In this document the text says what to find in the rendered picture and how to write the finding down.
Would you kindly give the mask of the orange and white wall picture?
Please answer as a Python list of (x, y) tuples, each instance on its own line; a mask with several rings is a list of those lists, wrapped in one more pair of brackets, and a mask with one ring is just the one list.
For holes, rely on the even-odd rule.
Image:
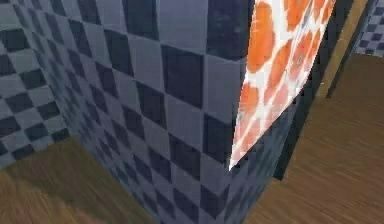
[(256, 0), (229, 166), (293, 102), (309, 77), (336, 0)]

